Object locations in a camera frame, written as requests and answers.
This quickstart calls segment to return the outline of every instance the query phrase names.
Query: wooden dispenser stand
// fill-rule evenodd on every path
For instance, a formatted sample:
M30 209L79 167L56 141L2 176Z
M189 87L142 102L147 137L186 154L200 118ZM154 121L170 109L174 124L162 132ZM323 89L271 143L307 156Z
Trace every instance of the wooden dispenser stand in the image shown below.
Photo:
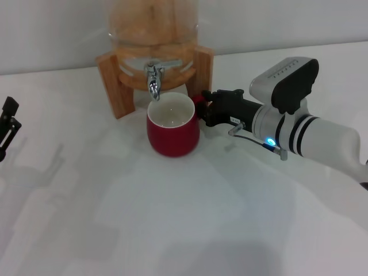
M161 91L186 85L188 96L200 95L212 86L214 52L212 49L197 46L194 51L193 66L175 79L163 78ZM104 82L112 111L120 119L135 111L134 89L147 90L147 80L142 81L124 73L114 52L96 58L98 69Z

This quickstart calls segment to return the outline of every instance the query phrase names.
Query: faucet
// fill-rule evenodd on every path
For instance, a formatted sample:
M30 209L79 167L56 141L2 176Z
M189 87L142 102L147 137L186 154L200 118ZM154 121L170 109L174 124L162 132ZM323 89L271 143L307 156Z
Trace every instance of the faucet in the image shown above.
M158 102L160 100L161 79L164 77L165 70L182 65L183 62L181 60L172 60L170 62L154 60L145 65L147 87L153 101Z

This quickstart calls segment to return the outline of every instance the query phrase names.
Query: white tabletop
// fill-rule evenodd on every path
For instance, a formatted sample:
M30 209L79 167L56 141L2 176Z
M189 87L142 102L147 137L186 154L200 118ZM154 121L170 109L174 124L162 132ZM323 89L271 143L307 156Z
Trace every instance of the white tabletop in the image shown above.
M213 90L251 98L287 56L320 62L312 114L368 139L368 43L218 56ZM202 124L195 152L164 158L148 93L117 121L96 68L2 76L7 95L23 127L0 165L1 276L366 275L368 192L349 177L282 162L229 125Z

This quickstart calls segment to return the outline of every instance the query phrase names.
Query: blue led light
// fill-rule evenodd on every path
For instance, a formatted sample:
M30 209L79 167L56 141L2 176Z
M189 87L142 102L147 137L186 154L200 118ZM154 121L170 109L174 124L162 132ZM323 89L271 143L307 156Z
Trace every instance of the blue led light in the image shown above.
M268 139L267 139L267 143L269 143L270 145L273 145L273 146L275 146L275 145L276 145L275 140L274 140L274 139L272 139L272 138L268 138Z

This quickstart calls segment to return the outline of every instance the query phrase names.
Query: mug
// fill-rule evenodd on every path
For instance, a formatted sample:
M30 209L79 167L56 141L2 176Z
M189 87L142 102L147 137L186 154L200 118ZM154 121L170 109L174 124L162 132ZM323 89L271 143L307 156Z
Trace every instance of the mug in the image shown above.
M151 102L147 109L147 134L152 147L168 157L180 157L194 150L200 126L194 101L187 95L169 92Z

